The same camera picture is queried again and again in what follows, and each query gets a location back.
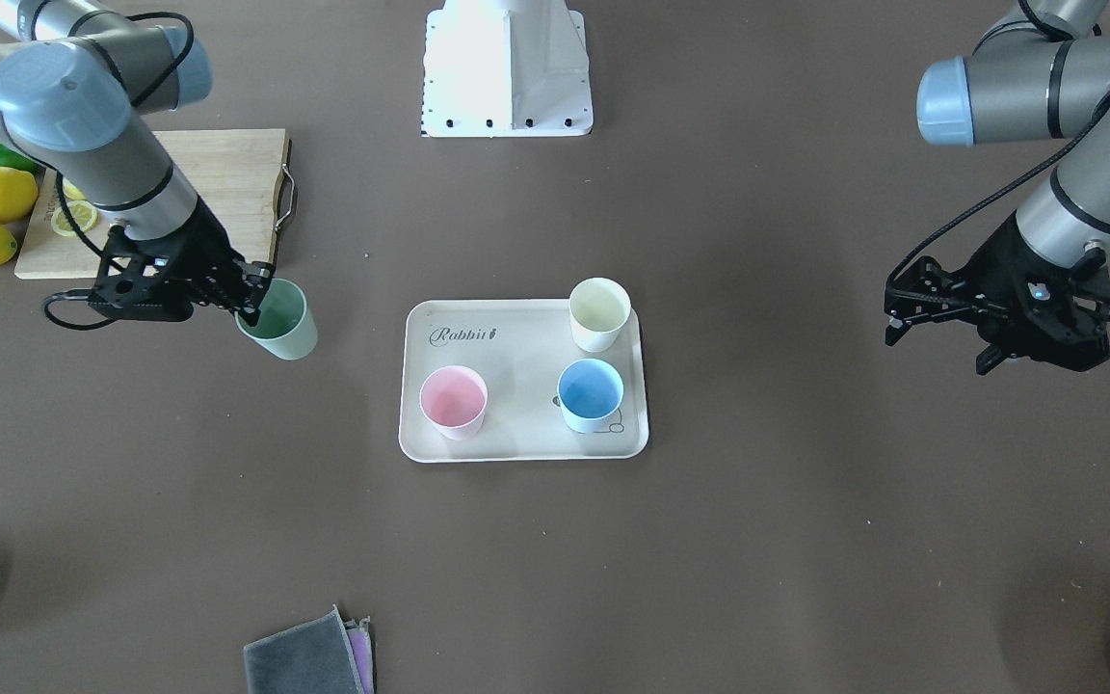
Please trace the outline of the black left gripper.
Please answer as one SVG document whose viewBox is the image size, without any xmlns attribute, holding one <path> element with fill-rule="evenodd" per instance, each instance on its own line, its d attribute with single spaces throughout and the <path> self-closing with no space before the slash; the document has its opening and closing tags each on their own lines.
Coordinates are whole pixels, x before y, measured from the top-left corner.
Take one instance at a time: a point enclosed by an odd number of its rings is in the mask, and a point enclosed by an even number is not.
<svg viewBox="0 0 1110 694">
<path fill-rule="evenodd" d="M 1091 247 L 1070 268 L 1027 247 L 1015 217 L 1005 220 L 965 265 L 965 281 L 986 296 L 990 315 L 975 326 L 988 346 L 975 374 L 1005 360 L 1045 361 L 1087 372 L 1110 360 L 1110 276 L 1106 253 Z"/>
</svg>

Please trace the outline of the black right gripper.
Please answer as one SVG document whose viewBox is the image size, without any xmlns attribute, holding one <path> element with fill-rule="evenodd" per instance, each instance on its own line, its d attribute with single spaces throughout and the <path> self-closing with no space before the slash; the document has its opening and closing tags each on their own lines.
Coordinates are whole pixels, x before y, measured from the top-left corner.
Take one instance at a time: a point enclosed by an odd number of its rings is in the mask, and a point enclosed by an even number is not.
<svg viewBox="0 0 1110 694">
<path fill-rule="evenodd" d="M 193 215 L 159 240 L 133 240 L 128 264 L 132 291 L 127 304 L 150 310 L 230 310 L 251 328 L 275 273 L 269 262 L 248 262 L 230 247 L 228 232 L 199 201 Z"/>
</svg>

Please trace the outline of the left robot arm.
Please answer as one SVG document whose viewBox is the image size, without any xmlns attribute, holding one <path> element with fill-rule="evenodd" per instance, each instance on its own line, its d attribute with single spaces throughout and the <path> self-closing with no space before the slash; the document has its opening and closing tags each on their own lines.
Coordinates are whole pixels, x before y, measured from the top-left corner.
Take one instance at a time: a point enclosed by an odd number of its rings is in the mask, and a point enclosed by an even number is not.
<svg viewBox="0 0 1110 694">
<path fill-rule="evenodd" d="M 1008 359 L 1084 372 L 1110 359 L 1110 37 L 1101 1 L 1017 1 L 967 57 L 930 66 L 916 100 L 935 145 L 1062 138 L 1045 180 L 957 271 L 914 250 L 885 283 L 885 341 L 973 325 L 979 374 Z"/>
</svg>

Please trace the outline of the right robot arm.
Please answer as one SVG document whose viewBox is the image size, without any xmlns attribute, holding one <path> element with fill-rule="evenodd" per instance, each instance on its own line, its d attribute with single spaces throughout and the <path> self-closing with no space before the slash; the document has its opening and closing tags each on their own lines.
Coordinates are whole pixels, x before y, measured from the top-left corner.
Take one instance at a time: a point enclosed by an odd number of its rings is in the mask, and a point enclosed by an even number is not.
<svg viewBox="0 0 1110 694">
<path fill-rule="evenodd" d="M 0 144 L 69 177 L 107 220 L 95 285 L 61 294 L 118 320 L 215 305 L 250 326 L 274 265 L 249 263 L 143 115 L 205 98 L 193 27 L 143 26 L 95 1 L 0 1 Z"/>
</svg>

